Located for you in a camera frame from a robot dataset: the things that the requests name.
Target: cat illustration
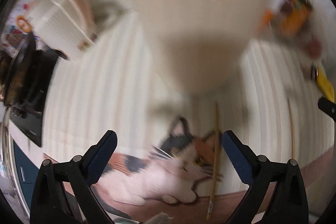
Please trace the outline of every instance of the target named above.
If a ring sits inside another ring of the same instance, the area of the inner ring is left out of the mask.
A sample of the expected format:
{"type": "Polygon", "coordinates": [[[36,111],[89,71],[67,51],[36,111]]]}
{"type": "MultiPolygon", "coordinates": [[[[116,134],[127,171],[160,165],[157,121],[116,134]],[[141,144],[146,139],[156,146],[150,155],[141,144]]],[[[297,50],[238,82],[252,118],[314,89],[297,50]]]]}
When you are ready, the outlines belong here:
{"type": "Polygon", "coordinates": [[[160,147],[139,159],[114,153],[99,184],[110,197],[121,203],[144,206],[146,199],[168,204],[192,203],[195,184],[212,177],[214,133],[194,137],[188,122],[178,117],[160,147]]]}

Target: wooden stick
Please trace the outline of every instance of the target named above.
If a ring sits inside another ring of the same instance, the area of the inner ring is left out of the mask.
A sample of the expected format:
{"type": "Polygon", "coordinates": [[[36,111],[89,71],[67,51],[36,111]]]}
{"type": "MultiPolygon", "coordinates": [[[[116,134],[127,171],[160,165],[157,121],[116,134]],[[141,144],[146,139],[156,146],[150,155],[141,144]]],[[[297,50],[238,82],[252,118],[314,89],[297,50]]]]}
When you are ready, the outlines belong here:
{"type": "Polygon", "coordinates": [[[216,183],[217,183],[217,173],[219,169],[219,156],[220,156],[220,135],[219,135],[219,109],[218,103],[216,102],[215,107],[215,160],[214,160],[214,169],[213,169],[213,178],[212,178],[212,187],[211,187],[211,195],[209,200],[208,206],[208,214],[207,220],[210,220],[212,209],[213,209],[213,202],[215,199],[216,193],[216,183]]]}

